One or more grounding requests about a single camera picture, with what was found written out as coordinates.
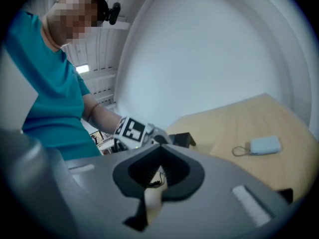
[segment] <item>table surface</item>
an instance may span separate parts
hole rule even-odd
[[[194,150],[227,159],[274,190],[292,188],[294,201],[311,188],[319,169],[319,143],[289,109],[267,94],[178,119],[168,134],[190,132]],[[235,157],[236,146],[276,135],[282,151]]]

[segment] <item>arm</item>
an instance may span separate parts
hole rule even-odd
[[[82,96],[82,99],[84,102],[82,118],[98,130],[114,134],[121,116],[100,105],[91,94]]]

